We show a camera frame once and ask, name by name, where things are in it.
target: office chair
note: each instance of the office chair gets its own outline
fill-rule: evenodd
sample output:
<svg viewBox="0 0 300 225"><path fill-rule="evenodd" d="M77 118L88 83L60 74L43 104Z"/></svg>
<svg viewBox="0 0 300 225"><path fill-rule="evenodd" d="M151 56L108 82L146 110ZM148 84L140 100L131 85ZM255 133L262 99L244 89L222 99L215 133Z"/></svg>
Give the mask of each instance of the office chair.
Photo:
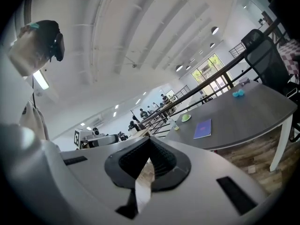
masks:
<svg viewBox="0 0 300 225"><path fill-rule="evenodd" d="M295 88L300 90L300 86L294 82L289 82L291 79L288 71L282 61L280 54L273 43L272 39L265 36L261 31L253 29L242 40L246 48L245 60L249 66L257 73L262 83L284 96ZM294 103L299 106L299 93L289 97ZM294 113L292 126L300 131L300 111ZM300 138L298 134L295 138L290 139L295 142Z"/></svg>

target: black slot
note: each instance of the black slot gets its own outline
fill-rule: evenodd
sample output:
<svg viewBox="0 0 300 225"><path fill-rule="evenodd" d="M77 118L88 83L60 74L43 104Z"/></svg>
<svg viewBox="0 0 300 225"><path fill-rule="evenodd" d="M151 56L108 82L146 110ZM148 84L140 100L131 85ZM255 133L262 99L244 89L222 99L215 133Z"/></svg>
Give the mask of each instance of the black slot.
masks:
<svg viewBox="0 0 300 225"><path fill-rule="evenodd" d="M230 177L217 179L217 182L240 215L245 214L257 205Z"/></svg>
<svg viewBox="0 0 300 225"><path fill-rule="evenodd" d="M80 157L65 159L64 163L68 166L68 165L71 165L71 164L83 162L85 160L88 160L88 159L85 156L80 156Z"/></svg>

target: white ceiling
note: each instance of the white ceiling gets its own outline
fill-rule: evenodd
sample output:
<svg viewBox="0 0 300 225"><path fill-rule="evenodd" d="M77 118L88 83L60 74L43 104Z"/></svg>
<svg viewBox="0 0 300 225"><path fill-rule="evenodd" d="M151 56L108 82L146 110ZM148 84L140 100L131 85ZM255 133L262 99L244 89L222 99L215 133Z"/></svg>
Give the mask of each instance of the white ceiling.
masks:
<svg viewBox="0 0 300 225"><path fill-rule="evenodd" d="M32 0L32 21L56 20L65 41L64 60L43 68L50 88L36 89L50 137L182 76L176 65L188 64L200 50L204 57L207 43L222 40L232 5L233 0ZM213 26L220 28L216 36Z"/></svg>

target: window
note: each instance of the window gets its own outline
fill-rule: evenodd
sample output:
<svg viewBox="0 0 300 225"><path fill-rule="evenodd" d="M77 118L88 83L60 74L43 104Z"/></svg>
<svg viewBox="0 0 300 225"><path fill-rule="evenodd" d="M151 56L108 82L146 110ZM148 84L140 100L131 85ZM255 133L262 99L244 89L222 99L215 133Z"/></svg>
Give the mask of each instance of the window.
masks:
<svg viewBox="0 0 300 225"><path fill-rule="evenodd" d="M212 56L210 56L204 63L202 63L197 69L195 69L191 74L196 79L196 81L201 84L206 79L214 75L218 70L220 70L222 67L224 67L224 64L220 60L220 58L214 53ZM225 86L227 84L226 79L224 76L221 76L217 78L215 81L211 82L210 85L203 88L203 90L200 92L201 94L209 95L217 90L219 90L221 87ZM228 88L225 87L222 89L222 91L219 91L216 93L217 96L222 95L224 92L227 92Z"/></svg>

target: white table leg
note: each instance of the white table leg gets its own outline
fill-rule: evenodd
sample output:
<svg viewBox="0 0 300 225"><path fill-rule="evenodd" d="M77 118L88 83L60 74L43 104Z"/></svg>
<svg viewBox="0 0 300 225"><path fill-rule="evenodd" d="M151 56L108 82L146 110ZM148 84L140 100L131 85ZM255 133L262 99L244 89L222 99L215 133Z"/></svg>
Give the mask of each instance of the white table leg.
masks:
<svg viewBox="0 0 300 225"><path fill-rule="evenodd" d="M292 120L293 120L293 115L289 116L282 123L279 144L277 146L277 150L276 150L275 156L274 156L272 164L270 166L270 171L271 172L276 169L278 163L280 162L282 154L285 151L285 147L286 147L287 141L289 139L290 131L291 131Z"/></svg>

